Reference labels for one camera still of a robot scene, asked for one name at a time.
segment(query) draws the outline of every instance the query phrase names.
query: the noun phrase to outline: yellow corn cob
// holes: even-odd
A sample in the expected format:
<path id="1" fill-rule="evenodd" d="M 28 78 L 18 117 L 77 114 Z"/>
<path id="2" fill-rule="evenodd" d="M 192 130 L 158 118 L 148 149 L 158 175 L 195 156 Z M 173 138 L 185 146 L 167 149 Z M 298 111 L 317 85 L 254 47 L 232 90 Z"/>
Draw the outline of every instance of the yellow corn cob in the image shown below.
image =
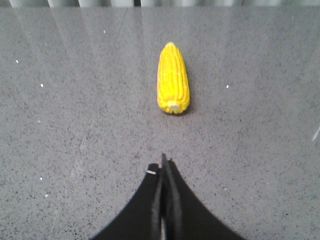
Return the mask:
<path id="1" fill-rule="evenodd" d="M 190 90 L 183 56 L 173 42 L 160 54 L 157 76 L 157 101 L 167 112 L 180 114 L 190 103 Z"/>

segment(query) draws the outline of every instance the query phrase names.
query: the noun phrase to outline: corn cob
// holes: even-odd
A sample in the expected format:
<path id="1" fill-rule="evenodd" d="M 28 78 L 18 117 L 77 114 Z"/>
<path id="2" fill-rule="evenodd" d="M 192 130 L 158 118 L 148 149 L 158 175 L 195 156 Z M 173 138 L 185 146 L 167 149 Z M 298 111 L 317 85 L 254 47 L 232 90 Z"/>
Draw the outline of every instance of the corn cob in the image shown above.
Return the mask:
<path id="1" fill-rule="evenodd" d="M 180 114 L 190 103 L 190 90 L 183 56 L 173 42 L 160 54 L 157 75 L 157 102 L 167 112 Z"/>

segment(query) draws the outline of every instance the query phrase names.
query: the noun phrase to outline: corn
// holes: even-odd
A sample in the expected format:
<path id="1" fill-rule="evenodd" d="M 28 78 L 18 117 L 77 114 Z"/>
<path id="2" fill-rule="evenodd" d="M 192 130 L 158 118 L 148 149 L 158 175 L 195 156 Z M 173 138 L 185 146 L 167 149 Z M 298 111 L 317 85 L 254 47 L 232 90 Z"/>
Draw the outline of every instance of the corn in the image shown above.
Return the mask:
<path id="1" fill-rule="evenodd" d="M 157 75 L 157 102 L 166 113 L 180 114 L 190 103 L 190 90 L 183 56 L 173 42 L 160 54 Z"/>

